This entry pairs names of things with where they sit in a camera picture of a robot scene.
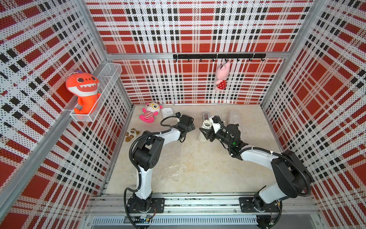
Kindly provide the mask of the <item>small white ribbed vase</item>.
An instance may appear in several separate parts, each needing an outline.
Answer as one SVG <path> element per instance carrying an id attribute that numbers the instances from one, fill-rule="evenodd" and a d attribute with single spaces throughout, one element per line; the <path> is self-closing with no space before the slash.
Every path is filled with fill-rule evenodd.
<path id="1" fill-rule="evenodd" d="M 210 120 L 205 120 L 202 124 L 202 126 L 200 127 L 200 136 L 199 136 L 199 140 L 201 142 L 206 142 L 206 131 L 211 130 L 212 128 L 212 123 L 210 122 Z"/>

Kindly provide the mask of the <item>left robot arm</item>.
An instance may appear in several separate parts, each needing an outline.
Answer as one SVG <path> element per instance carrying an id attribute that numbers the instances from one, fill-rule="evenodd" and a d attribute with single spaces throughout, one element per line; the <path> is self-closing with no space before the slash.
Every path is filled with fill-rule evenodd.
<path id="1" fill-rule="evenodd" d="M 177 124 L 160 125 L 168 127 L 160 132 L 145 131 L 138 137 L 129 149 L 129 160 L 137 170 L 136 188 L 126 188 L 124 194 L 132 193 L 130 206 L 133 204 L 143 211 L 147 211 L 152 205 L 152 174 L 153 168 L 158 164 L 163 146 L 174 141 L 183 143 L 187 133 L 195 130 L 194 118 L 186 114 L 176 113 L 168 118 L 176 118 Z"/>

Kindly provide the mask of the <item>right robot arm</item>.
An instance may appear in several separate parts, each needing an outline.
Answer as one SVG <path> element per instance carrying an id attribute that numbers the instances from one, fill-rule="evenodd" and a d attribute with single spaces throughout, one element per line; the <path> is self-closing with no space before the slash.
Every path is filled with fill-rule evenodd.
<path id="1" fill-rule="evenodd" d="M 210 127 L 203 125 L 200 128 L 207 140 L 210 142 L 219 140 L 231 157 L 256 163 L 270 169 L 274 174 L 275 182 L 264 186 L 254 194 L 248 206 L 250 210 L 265 212 L 270 204 L 288 198 L 307 197 L 311 194 L 311 183 L 314 179 L 294 152 L 287 150 L 276 153 L 250 146 L 241 140 L 238 124 L 226 126 L 217 115 L 208 121 Z"/>

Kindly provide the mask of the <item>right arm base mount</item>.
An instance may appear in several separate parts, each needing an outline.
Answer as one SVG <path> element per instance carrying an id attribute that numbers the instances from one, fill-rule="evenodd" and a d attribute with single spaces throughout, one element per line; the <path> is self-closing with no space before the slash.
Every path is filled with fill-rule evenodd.
<path id="1" fill-rule="evenodd" d="M 258 197 L 241 197 L 239 205 L 242 213 L 278 213 L 280 205 L 277 201 L 270 204 L 263 202 Z"/>

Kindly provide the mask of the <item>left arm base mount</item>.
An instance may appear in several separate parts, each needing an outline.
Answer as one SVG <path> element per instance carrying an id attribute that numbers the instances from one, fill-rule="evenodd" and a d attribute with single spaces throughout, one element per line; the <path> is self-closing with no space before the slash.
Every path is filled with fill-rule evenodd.
<path id="1" fill-rule="evenodd" d="M 132 197 L 128 200 L 128 213 L 163 213 L 165 208 L 165 198 L 149 198 L 147 200 Z"/>

